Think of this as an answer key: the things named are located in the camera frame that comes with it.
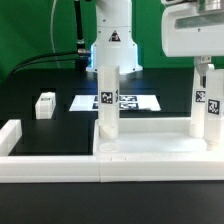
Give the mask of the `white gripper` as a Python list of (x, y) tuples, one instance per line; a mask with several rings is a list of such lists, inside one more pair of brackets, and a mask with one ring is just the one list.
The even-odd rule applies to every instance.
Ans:
[(211, 56), (224, 56), (224, 0), (161, 0), (162, 48), (167, 57), (194, 57), (201, 87), (214, 69)]

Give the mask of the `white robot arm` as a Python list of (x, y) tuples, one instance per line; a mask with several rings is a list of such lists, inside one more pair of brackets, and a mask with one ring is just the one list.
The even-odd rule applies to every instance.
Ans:
[[(224, 0), (160, 0), (162, 49), (168, 57), (192, 57), (204, 85), (212, 69), (203, 58), (224, 56)], [(132, 0), (96, 0), (97, 37), (89, 72), (116, 65), (121, 74), (140, 71), (132, 39)]]

